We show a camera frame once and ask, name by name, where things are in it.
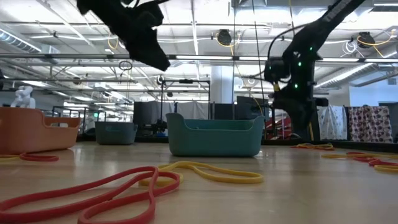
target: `white curtain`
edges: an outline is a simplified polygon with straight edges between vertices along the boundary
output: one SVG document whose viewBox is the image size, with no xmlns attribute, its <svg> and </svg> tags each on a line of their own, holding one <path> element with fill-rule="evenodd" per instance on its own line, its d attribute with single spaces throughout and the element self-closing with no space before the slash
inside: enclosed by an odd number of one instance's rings
<svg viewBox="0 0 398 224">
<path fill-rule="evenodd" d="M 177 103 L 177 113 L 185 119 L 208 119 L 208 103 Z"/>
<path fill-rule="evenodd" d="M 347 115 L 343 106 L 318 107 L 321 139 L 347 140 Z"/>
</svg>

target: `black cable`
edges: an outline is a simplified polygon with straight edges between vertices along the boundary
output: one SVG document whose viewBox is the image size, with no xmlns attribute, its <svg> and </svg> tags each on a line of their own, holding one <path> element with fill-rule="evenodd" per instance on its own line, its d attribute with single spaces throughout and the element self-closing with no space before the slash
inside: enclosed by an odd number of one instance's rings
<svg viewBox="0 0 398 224">
<path fill-rule="evenodd" d="M 256 22 L 256 12 L 254 10 L 254 0 L 251 0 L 251 6 L 253 9 L 253 16 L 254 16 L 254 30 L 256 31 L 256 42 L 257 42 L 257 56 L 259 59 L 259 71 L 260 74 L 262 73 L 261 71 L 261 61 L 260 61 L 260 48 L 259 48 L 259 36 L 257 33 L 257 22 Z M 265 105 L 266 104 L 266 99 L 264 98 L 264 89 L 263 89 L 263 85 L 262 85 L 262 76 L 260 75 L 260 84 L 261 84 L 261 96 L 262 96 L 262 104 Z"/>
<path fill-rule="evenodd" d="M 302 24 L 302 25 L 299 25 L 299 26 L 294 27 L 294 28 L 290 28 L 290 29 L 288 29 L 287 31 L 283 31 L 283 32 L 281 32 L 280 34 L 278 34 L 278 35 L 272 40 L 271 44 L 269 45 L 269 48 L 268 48 L 268 58 L 271 56 L 271 48 L 272 48 L 272 45 L 274 45 L 274 42 L 275 42 L 280 36 L 282 36 L 282 35 L 284 35 L 284 34 L 287 34 L 288 32 L 290 32 L 290 31 L 292 31 L 292 30 L 305 27 L 306 25 L 308 25 L 308 24 Z"/>
</svg>

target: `metal frame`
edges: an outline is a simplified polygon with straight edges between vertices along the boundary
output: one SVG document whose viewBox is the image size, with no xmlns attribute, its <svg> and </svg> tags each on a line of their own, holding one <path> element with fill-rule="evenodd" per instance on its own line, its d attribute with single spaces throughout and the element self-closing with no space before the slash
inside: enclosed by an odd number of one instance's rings
<svg viewBox="0 0 398 224">
<path fill-rule="evenodd" d="M 206 81 L 190 80 L 190 81 L 192 81 L 194 83 L 198 83 L 199 85 L 201 83 L 207 83 L 209 85 L 209 90 L 205 91 L 205 93 L 208 93 L 208 104 L 209 104 L 209 107 L 208 107 L 208 119 L 210 119 L 210 81 L 209 80 L 206 80 Z M 173 83 L 177 82 L 177 80 L 162 80 L 161 82 L 162 82 L 162 84 L 161 84 L 161 88 L 160 88 L 160 90 L 161 90 L 160 91 L 160 122 L 163 123 L 163 94 L 164 94 L 164 91 L 165 91 L 164 90 L 164 84 L 166 84 L 167 82 L 171 82 L 172 83 L 171 85 L 173 85 Z"/>
</svg>

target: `wooden table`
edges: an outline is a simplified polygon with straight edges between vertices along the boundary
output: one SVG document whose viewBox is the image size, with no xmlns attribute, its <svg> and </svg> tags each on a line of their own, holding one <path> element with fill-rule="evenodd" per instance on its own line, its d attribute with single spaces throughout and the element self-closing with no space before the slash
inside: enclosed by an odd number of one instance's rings
<svg viewBox="0 0 398 224">
<path fill-rule="evenodd" d="M 398 222 L 398 175 L 383 174 L 356 161 L 323 159 L 324 151 L 264 146 L 255 158 L 173 157 L 167 144 L 99 146 L 79 143 L 71 150 L 48 152 L 58 162 L 12 161 L 0 163 L 0 200 L 60 189 L 102 179 L 138 166 L 176 161 L 204 162 L 234 170 L 258 172 L 262 184 L 225 184 L 180 170 L 185 181 L 178 191 L 157 197 L 152 223 L 294 223 L 375 224 Z M 43 200 L 13 208 L 21 212 L 76 202 L 101 194 L 127 178 L 72 196 Z M 125 194 L 145 190 L 134 186 Z M 120 220 L 137 215 L 148 202 L 140 202 L 94 217 Z M 40 223 L 76 223 L 78 213 Z"/>
</svg>

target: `ceiling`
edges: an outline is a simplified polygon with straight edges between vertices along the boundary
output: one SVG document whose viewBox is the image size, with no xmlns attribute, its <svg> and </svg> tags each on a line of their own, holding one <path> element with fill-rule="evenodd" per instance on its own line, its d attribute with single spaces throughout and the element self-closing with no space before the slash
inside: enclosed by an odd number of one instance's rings
<svg viewBox="0 0 398 224">
<path fill-rule="evenodd" d="M 234 54 L 239 56 L 256 56 L 257 48 L 261 57 L 266 56 L 269 41 L 279 32 L 285 30 L 284 27 L 290 27 L 291 18 L 289 14 L 289 5 L 287 1 L 269 1 L 278 2 L 280 6 L 258 7 L 256 6 L 256 30 L 254 29 L 254 17 L 248 10 L 240 10 L 236 13 L 234 26 L 234 9 L 229 6 L 228 0 L 171 0 L 160 5 L 164 14 L 164 24 L 157 28 L 158 40 L 160 46 L 166 54 L 170 55 L 231 55 L 229 47 L 220 46 L 214 37 L 220 29 L 229 29 L 230 34 L 235 34 L 235 39 L 239 37 L 238 43 L 235 45 Z M 292 1 L 293 21 L 294 24 L 300 25 L 311 20 L 315 20 L 321 16 L 323 10 L 330 1 Z M 317 7 L 306 7 L 305 4 L 316 2 Z M 355 16 L 349 16 L 346 22 L 340 24 L 327 40 L 327 43 L 319 50 L 322 57 L 376 57 L 377 52 L 374 48 L 353 50 L 352 46 L 347 46 L 346 41 L 350 38 L 356 38 L 359 32 L 370 32 L 376 42 L 383 42 L 387 39 L 390 41 L 380 45 L 379 50 L 388 49 L 395 45 L 397 39 L 392 35 L 392 29 L 397 25 L 398 12 L 374 12 L 371 1 L 367 1 L 366 7 Z M 13 31 L 20 38 L 29 41 L 33 45 L 50 45 L 59 50 L 61 54 L 128 54 L 128 52 L 117 45 L 117 38 L 110 34 L 109 29 L 103 25 L 101 20 L 93 13 L 89 12 L 82 16 L 76 8 L 75 0 L 48 0 L 48 6 L 42 0 L 2 0 L 0 1 L 0 21 L 2 25 Z M 193 17 L 195 17 L 196 29 L 192 26 Z M 87 41 L 78 36 L 81 34 L 84 39 L 92 43 L 89 45 Z M 195 47 L 194 36 L 198 39 L 197 48 Z M 292 38 L 292 34 L 287 34 L 286 39 Z M 281 55 L 284 49 L 289 45 L 289 41 L 276 42 L 272 48 L 272 55 Z M 0 41 L 0 53 L 26 53 L 5 42 Z M 43 61 L 37 59 L 18 59 L 9 58 L 19 65 L 25 66 L 20 69 L 20 73 L 13 73 L 15 77 L 32 77 L 32 75 L 40 78 L 49 78 L 50 67 L 39 66 Z M 77 63 L 73 59 L 60 59 L 60 62 Z M 81 60 L 81 62 L 103 63 L 103 60 Z M 166 72 L 161 72 L 155 68 L 146 67 L 143 64 L 134 64 L 134 68 L 130 71 L 122 71 L 116 66 L 119 60 L 113 60 L 113 66 L 105 67 L 59 67 L 53 66 L 53 75 L 57 73 L 56 78 L 67 79 L 73 77 L 115 80 L 115 77 L 122 80 L 136 80 L 134 83 L 106 83 L 104 86 L 108 91 L 112 90 L 156 90 L 159 86 L 156 79 L 159 75 L 163 75 L 166 79 L 178 80 L 183 78 L 209 80 L 211 67 L 216 64 L 209 61 L 201 61 L 198 63 L 172 62 L 174 67 L 170 67 Z M 259 72 L 259 66 L 255 63 L 236 62 L 238 69 L 235 75 L 253 75 Z M 224 65 L 233 66 L 232 62 L 225 62 Z M 7 70 L 6 67 L 15 68 L 15 64 L 10 65 L 7 61 L 0 61 L 0 66 Z M 315 79 L 327 78 L 333 72 L 346 67 L 345 64 L 327 64 L 317 65 L 315 70 Z M 250 86 L 254 91 L 259 91 L 260 83 L 249 83 L 245 80 L 245 84 Z M 47 83 L 57 87 L 58 89 L 94 89 L 94 83 L 82 83 L 76 85 L 67 82 Z M 271 90 L 270 84 L 264 83 L 266 90 Z M 203 90 L 203 86 L 197 84 L 175 84 L 171 90 Z M 130 93 L 130 100 L 153 100 L 158 98 L 158 93 Z M 64 91 L 68 96 L 83 95 L 98 101 L 109 101 L 109 98 L 103 98 L 98 92 L 72 92 Z M 207 93 L 176 93 L 170 100 L 207 100 Z"/>
</svg>

